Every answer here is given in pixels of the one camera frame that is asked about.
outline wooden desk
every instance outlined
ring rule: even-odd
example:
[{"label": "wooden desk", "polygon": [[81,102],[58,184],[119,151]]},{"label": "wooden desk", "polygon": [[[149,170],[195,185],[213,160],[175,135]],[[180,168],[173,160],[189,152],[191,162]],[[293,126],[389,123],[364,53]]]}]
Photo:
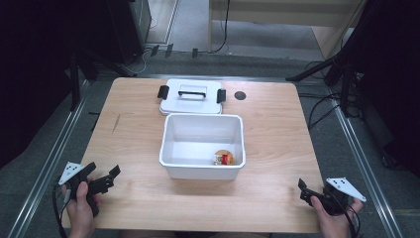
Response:
[{"label": "wooden desk", "polygon": [[[318,232],[299,178],[323,185],[296,88],[291,83],[222,81],[223,113],[243,118],[247,163],[235,180],[171,179],[158,161],[165,117],[162,79],[117,78],[82,163],[103,177],[119,165],[102,195],[98,228],[244,232]],[[236,91],[247,98],[235,99]],[[67,216],[64,225],[68,226]]]},{"label": "wooden desk", "polygon": [[[209,0],[209,52],[212,51],[212,21],[225,21],[227,2]],[[347,30],[356,25],[365,4],[366,0],[231,0],[229,21],[312,26],[327,59]]]}]

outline container lid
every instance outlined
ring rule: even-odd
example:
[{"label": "container lid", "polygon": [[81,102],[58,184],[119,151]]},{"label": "container lid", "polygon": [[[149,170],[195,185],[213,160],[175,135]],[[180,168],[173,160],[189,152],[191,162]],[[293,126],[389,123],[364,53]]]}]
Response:
[{"label": "container lid", "polygon": [[221,114],[222,101],[226,91],[222,83],[208,80],[189,80],[172,78],[160,87],[157,97],[162,98],[160,112]]}]

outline white plastic container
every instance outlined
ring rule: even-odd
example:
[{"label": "white plastic container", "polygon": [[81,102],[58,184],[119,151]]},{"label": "white plastic container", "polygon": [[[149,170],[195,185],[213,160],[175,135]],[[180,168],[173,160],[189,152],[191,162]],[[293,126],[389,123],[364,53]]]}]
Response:
[{"label": "white plastic container", "polygon": [[[235,179],[245,165],[243,122],[237,115],[172,113],[166,117],[159,161],[174,179]],[[216,166],[228,150],[232,166]]]}]

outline round black hole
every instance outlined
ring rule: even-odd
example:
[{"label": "round black hole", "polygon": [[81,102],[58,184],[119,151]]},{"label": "round black hole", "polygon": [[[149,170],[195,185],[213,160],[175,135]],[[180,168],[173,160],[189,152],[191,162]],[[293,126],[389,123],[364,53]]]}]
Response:
[{"label": "round black hole", "polygon": [[235,98],[238,100],[244,100],[245,98],[247,98],[247,94],[245,94],[245,92],[243,91],[237,91],[235,92]]}]

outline white lid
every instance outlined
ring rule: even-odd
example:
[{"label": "white lid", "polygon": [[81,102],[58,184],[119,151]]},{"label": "white lid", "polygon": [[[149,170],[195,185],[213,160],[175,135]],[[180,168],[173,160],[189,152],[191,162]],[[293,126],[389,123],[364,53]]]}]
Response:
[{"label": "white lid", "polygon": [[218,90],[222,83],[208,80],[189,80],[172,78],[166,100],[160,103],[160,112],[221,114],[222,104],[217,103]]}]

